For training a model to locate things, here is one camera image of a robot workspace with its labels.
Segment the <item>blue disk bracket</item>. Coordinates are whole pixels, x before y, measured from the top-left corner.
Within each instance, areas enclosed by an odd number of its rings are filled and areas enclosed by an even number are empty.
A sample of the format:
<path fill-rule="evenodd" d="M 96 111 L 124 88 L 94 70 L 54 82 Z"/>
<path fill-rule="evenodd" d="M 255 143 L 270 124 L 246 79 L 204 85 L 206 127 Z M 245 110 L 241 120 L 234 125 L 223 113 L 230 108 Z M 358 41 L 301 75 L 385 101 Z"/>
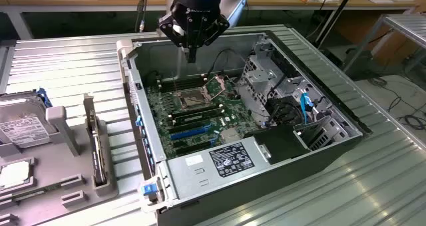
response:
<path fill-rule="evenodd" d="M 38 97 L 42 99 L 42 101 L 43 101 L 43 103 L 44 103 L 44 105 L 46 105 L 46 107 L 47 107 L 47 108 L 52 107 L 52 103 L 51 103 L 51 101 L 50 101 L 50 98 L 48 98 L 48 95 L 47 95 L 47 91 L 46 91 L 44 88 L 40 87 L 40 88 L 36 90 L 36 95 L 38 95 Z"/>

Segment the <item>CPU socket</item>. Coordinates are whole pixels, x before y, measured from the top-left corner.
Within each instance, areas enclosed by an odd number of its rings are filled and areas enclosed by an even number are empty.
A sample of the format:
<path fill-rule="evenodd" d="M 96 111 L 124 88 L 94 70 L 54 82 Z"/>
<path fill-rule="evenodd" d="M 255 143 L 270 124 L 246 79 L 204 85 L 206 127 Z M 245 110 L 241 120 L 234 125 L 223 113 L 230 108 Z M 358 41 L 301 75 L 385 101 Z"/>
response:
<path fill-rule="evenodd" d="M 208 103 L 199 89 L 180 91 L 176 96 L 183 109 L 191 109 Z"/>

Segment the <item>silver hard disk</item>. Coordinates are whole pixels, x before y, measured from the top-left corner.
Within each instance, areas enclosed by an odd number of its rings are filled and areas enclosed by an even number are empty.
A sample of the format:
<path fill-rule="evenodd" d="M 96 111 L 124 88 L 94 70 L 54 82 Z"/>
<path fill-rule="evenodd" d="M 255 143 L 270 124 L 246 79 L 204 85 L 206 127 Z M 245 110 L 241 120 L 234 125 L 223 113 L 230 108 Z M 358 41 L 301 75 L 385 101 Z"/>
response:
<path fill-rule="evenodd" d="M 0 94 L 0 143 L 24 149 L 51 142 L 58 130 L 46 119 L 47 109 L 36 90 Z"/>

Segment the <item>brown cardboard box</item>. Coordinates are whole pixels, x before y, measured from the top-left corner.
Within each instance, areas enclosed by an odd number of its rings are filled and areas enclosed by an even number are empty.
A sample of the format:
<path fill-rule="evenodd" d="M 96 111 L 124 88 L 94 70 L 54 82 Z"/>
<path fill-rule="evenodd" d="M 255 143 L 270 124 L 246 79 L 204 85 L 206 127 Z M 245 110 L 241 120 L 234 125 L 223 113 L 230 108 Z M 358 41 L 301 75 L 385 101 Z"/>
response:
<path fill-rule="evenodd" d="M 346 10 L 341 13 L 334 30 L 354 44 L 359 44 L 379 17 L 385 14 L 403 14 L 403 10 Z M 421 46 L 402 33 L 383 36 L 366 47 L 379 64 L 401 63 Z"/>

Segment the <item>green motherboard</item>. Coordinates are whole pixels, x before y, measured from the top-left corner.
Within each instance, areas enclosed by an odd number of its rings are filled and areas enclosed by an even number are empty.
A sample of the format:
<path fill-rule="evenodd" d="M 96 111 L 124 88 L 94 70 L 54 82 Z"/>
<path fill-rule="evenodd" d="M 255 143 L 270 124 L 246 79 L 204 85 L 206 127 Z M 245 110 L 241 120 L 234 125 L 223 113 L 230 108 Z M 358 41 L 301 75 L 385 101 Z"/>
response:
<path fill-rule="evenodd" d="M 172 144 L 175 142 L 183 141 L 187 142 L 190 145 L 194 145 L 210 139 L 217 139 L 215 146 L 219 146 L 223 144 L 219 135 L 223 130 L 235 128 L 241 134 L 241 137 L 243 137 L 246 133 L 259 129 L 257 121 L 251 115 L 251 110 L 246 107 L 245 102 L 241 98 L 241 94 L 237 90 L 237 83 L 227 76 L 221 76 L 225 78 L 226 83 L 225 93 L 222 93 L 217 99 L 208 101 L 206 105 L 194 107 L 191 109 L 182 108 L 180 101 L 174 91 L 164 93 L 160 92 L 158 85 L 162 82 L 158 82 L 156 85 L 146 87 L 148 105 L 155 120 L 163 150 L 168 159 L 179 157 L 176 156 L 175 149 L 172 147 Z M 186 125 L 172 125 L 172 114 L 203 109 L 207 107 L 223 108 L 223 115 Z M 194 129 L 199 129 L 204 126 L 211 126 L 207 133 L 179 140 L 171 140 L 171 135 Z"/>

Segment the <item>metal socket cover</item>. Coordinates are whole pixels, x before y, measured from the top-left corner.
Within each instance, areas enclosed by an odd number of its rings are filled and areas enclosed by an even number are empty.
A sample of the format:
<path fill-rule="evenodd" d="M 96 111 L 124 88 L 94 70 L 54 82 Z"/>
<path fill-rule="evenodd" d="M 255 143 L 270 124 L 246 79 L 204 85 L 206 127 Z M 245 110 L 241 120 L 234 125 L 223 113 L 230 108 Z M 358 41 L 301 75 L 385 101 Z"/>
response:
<path fill-rule="evenodd" d="M 200 93 L 207 101 L 217 99 L 226 90 L 225 78 L 221 75 L 214 76 L 200 87 Z"/>

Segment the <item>metal disk bay cage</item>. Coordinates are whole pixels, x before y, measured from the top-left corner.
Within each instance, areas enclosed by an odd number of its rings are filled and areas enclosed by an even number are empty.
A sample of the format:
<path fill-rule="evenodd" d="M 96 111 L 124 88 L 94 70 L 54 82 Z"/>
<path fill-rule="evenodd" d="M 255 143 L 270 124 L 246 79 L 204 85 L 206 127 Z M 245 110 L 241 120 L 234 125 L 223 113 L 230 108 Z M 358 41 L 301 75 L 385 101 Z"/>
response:
<path fill-rule="evenodd" d="M 273 60 L 266 56 L 251 55 L 239 79 L 239 94 L 245 105 L 258 116 L 269 116 L 267 101 L 291 96 L 303 77 L 286 76 Z"/>

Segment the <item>blue case latch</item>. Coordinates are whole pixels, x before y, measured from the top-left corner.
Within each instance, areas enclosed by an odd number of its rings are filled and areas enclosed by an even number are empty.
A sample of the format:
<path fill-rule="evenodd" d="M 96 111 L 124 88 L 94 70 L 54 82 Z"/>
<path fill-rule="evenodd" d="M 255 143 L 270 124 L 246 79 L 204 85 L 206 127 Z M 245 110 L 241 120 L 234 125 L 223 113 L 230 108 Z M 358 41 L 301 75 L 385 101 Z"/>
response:
<path fill-rule="evenodd" d="M 158 185 L 155 183 L 143 185 L 142 186 L 142 192 L 143 192 L 144 196 L 150 196 L 150 195 L 156 194 Z"/>

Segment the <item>black RAM slot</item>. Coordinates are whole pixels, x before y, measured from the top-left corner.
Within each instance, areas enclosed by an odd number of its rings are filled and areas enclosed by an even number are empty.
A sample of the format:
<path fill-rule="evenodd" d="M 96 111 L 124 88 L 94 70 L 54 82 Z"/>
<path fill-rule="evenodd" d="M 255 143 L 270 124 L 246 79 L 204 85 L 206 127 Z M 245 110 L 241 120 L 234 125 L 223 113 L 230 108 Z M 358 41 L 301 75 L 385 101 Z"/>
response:
<path fill-rule="evenodd" d="M 179 79 L 176 81 L 178 84 L 178 91 L 186 90 L 186 89 L 192 89 L 202 87 L 204 85 L 204 80 L 200 77 L 192 77 L 187 79 Z M 163 81 L 159 85 L 158 88 L 160 92 L 172 92 L 174 90 L 174 81 Z"/>

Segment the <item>black expansion slot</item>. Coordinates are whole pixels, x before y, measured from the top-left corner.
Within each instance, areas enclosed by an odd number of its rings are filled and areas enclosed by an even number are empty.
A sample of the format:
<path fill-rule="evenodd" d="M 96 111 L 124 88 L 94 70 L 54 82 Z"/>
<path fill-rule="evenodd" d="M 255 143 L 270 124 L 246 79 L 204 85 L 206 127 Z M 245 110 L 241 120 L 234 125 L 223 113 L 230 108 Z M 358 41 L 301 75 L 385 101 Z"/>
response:
<path fill-rule="evenodd" d="M 175 142 L 172 144 L 172 147 L 175 149 L 176 156 L 183 156 L 183 155 L 190 154 L 192 152 L 196 152 L 196 151 L 204 150 L 210 147 L 214 147 L 215 142 L 217 142 L 217 139 L 210 139 L 204 142 L 190 145 L 187 142 L 179 141 L 179 142 Z"/>

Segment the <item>graphics card with black fan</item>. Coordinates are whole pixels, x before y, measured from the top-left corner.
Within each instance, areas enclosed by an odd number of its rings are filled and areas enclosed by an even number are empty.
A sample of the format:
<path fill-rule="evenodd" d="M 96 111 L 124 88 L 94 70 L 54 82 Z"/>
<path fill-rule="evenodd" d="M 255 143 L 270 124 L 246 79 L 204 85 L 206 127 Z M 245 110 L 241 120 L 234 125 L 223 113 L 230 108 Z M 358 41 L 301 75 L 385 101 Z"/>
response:
<path fill-rule="evenodd" d="M 94 181 L 95 186 L 104 185 L 107 183 L 107 174 L 106 166 L 103 159 L 103 147 L 100 141 L 100 130 L 99 122 L 96 117 L 96 111 L 94 106 L 94 97 L 90 94 L 83 96 L 83 106 L 86 111 L 86 124 L 87 124 L 87 133 L 90 137 L 91 144 L 91 155 L 92 155 L 92 165 L 94 165 Z"/>

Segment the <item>black tripod pole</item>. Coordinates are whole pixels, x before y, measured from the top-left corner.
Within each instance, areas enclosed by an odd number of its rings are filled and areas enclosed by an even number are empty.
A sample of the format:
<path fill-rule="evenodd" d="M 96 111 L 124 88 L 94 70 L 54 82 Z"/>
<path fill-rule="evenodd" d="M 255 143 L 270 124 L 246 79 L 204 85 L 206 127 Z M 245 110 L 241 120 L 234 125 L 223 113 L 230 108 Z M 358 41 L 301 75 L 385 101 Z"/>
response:
<path fill-rule="evenodd" d="M 314 41 L 314 46 L 317 48 L 321 47 L 321 45 L 322 45 L 322 43 L 323 43 L 323 41 L 325 41 L 325 39 L 326 39 L 326 37 L 327 37 L 327 35 L 330 33 L 330 30 L 331 30 L 331 28 L 334 26 L 334 23 L 337 22 L 337 19 L 338 19 L 339 15 L 341 15 L 345 7 L 346 7 L 347 2 L 349 2 L 349 0 L 342 0 L 338 8 L 335 10 L 333 10 L 333 12 L 331 12 L 331 14 L 330 14 L 330 16 L 327 18 L 327 21 L 326 21 L 326 23 L 323 25 L 322 31 L 321 31 L 321 33 L 319 33 L 319 35 L 318 35 L 318 37 L 317 37 L 317 39 Z"/>

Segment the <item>green RAM stick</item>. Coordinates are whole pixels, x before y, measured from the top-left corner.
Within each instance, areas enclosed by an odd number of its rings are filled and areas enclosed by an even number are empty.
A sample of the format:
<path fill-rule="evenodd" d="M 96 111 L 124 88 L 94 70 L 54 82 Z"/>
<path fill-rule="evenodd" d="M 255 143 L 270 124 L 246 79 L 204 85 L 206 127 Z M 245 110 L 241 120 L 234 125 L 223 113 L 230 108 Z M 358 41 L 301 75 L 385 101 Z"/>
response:
<path fill-rule="evenodd" d="M 28 191 L 22 192 L 22 193 L 16 193 L 14 195 L 12 199 L 19 202 L 27 198 L 31 198 L 31 197 L 40 195 L 40 194 L 46 194 L 48 191 L 54 191 L 54 190 L 58 190 L 60 188 L 62 188 L 60 183 L 51 184 L 51 185 L 44 186 L 42 188 L 32 189 L 32 190 L 28 190 Z"/>

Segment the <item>grey parts rack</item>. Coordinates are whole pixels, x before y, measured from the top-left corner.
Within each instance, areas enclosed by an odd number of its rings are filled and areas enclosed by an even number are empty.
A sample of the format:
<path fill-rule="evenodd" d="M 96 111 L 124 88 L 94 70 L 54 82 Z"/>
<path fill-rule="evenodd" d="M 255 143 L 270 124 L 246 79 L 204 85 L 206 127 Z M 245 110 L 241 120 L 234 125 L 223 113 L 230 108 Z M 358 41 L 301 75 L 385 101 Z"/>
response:
<path fill-rule="evenodd" d="M 0 170 L 12 163 L 30 162 L 24 183 L 0 189 L 0 226 L 35 226 L 118 195 L 106 122 L 96 116 L 107 183 L 95 186 L 87 118 L 82 124 L 70 126 L 66 113 L 62 106 L 46 111 L 46 119 L 58 130 L 50 136 L 51 142 L 24 149 L 0 143 Z M 62 186 L 58 190 L 19 202 L 12 199 L 16 193 L 58 183 Z"/>

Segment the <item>silver CPU chip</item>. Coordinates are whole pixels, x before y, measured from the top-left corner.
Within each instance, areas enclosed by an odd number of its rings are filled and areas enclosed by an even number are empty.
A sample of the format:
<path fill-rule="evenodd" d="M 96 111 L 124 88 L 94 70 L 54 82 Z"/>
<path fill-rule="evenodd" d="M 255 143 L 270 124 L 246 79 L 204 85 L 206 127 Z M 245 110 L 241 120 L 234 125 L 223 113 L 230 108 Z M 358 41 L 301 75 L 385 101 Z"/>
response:
<path fill-rule="evenodd" d="M 0 189 L 22 185 L 30 176 L 30 162 L 12 163 L 0 170 Z"/>

